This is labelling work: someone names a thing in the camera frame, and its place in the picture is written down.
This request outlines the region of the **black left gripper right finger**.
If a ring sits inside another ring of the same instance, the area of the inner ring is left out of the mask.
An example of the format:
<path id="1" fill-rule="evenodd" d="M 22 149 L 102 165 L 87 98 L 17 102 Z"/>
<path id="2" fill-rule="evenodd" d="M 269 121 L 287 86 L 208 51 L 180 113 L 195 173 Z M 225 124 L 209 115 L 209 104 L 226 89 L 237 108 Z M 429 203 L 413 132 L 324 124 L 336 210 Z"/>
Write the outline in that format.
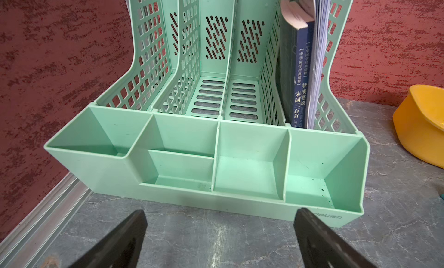
<path id="1" fill-rule="evenodd" d="M 374 268 L 310 210 L 296 212 L 294 230 L 306 268 Z"/>

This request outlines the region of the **yellow plastic tray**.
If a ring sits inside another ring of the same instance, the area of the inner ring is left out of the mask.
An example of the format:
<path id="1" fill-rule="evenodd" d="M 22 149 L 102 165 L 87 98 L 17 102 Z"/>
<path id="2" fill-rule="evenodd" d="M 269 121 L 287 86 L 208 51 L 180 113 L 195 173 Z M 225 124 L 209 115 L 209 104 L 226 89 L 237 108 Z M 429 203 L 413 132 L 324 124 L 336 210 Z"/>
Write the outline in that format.
<path id="1" fill-rule="evenodd" d="M 444 90 L 413 85 L 393 114 L 402 146 L 431 165 L 444 167 Z"/>

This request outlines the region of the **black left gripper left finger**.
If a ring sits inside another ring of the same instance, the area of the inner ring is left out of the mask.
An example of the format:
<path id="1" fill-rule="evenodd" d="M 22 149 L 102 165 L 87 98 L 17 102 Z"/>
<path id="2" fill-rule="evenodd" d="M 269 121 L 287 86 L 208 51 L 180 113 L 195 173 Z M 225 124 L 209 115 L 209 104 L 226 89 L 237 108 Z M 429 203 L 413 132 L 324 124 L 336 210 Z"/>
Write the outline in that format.
<path id="1" fill-rule="evenodd" d="M 71 267 L 135 268 L 147 226 L 144 211 L 134 211 Z"/>

